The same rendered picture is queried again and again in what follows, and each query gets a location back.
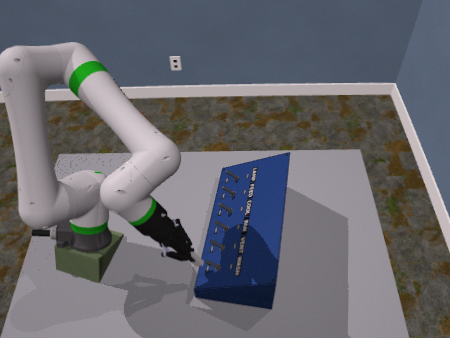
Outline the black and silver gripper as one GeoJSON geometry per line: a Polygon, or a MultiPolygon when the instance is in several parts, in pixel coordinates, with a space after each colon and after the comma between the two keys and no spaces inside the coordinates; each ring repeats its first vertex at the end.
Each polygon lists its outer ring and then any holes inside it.
{"type": "Polygon", "coordinates": [[[163,248],[162,257],[170,257],[179,261],[189,260],[195,266],[203,266],[204,261],[194,252],[194,248],[191,248],[192,242],[182,227],[180,219],[171,220],[167,216],[164,226],[150,237],[163,248]],[[170,246],[176,252],[167,248],[170,246]]]}

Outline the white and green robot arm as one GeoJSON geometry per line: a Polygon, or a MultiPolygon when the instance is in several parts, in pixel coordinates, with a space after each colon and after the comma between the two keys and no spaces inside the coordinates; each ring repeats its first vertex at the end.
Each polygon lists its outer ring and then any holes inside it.
{"type": "Polygon", "coordinates": [[[0,54],[0,87],[14,145],[19,214],[34,228],[32,236],[55,239],[57,248],[96,252],[112,241],[109,210],[144,236],[164,226],[167,211],[150,194],[179,169],[180,150],[86,46],[10,47],[0,54]],[[65,84],[99,116],[132,158],[109,176],[83,170],[57,180],[45,105],[45,91],[54,84],[65,84]]]}

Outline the blue switch console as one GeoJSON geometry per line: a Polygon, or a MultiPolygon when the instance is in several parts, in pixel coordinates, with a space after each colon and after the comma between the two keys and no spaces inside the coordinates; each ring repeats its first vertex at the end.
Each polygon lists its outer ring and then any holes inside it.
{"type": "Polygon", "coordinates": [[[289,160],[290,152],[222,168],[195,298],[272,309],[289,160]]]}

